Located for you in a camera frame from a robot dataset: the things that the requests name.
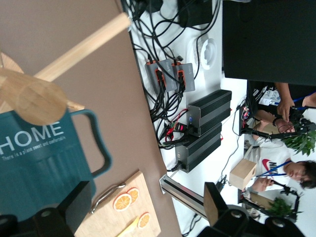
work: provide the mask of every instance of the black t-shirt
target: black t-shirt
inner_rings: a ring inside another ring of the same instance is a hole
[[[255,100],[257,109],[265,110],[277,116],[277,105],[281,98],[275,84],[249,80],[247,86],[248,97]],[[316,86],[289,84],[289,90],[295,107],[302,107],[304,98],[316,92]]]

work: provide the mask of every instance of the black hair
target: black hair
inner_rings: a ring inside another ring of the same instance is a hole
[[[312,160],[302,161],[302,165],[305,167],[305,175],[308,176],[309,180],[301,182],[301,187],[303,189],[316,188],[316,162]]]

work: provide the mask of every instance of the black monitor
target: black monitor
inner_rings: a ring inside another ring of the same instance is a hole
[[[316,0],[223,1],[227,78],[316,85]]]

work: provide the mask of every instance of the red nike logo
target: red nike logo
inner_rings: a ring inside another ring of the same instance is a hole
[[[270,161],[269,159],[263,159],[263,160],[262,160],[262,164],[263,164],[263,166],[266,168],[267,171],[270,170],[270,169],[268,168],[268,166],[267,166],[267,163],[268,163],[269,161]]]

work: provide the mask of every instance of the brown table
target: brown table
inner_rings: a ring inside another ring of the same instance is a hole
[[[0,43],[26,74],[34,75],[113,19],[115,0],[0,0]],[[160,237],[181,236],[170,196],[159,178],[166,173],[157,147],[140,76],[125,31],[54,81],[69,99],[96,112],[113,156],[109,172],[96,179],[97,195],[138,169],[145,180],[161,228]],[[87,121],[75,120],[91,170],[101,165]]]

